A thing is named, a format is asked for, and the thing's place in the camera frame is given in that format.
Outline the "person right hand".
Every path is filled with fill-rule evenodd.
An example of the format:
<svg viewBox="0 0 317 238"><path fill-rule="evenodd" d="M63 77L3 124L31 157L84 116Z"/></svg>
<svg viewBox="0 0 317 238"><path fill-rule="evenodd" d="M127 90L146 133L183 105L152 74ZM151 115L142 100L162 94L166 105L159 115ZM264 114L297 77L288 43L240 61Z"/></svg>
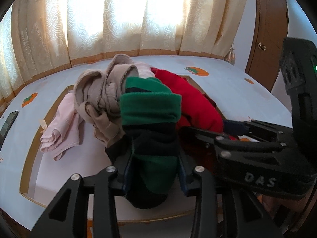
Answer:
<svg viewBox="0 0 317 238"><path fill-rule="evenodd" d="M262 195L261 203L275 221L280 221L282 231L297 232L304 224L316 202L312 192L300 200L288 200Z"/></svg>

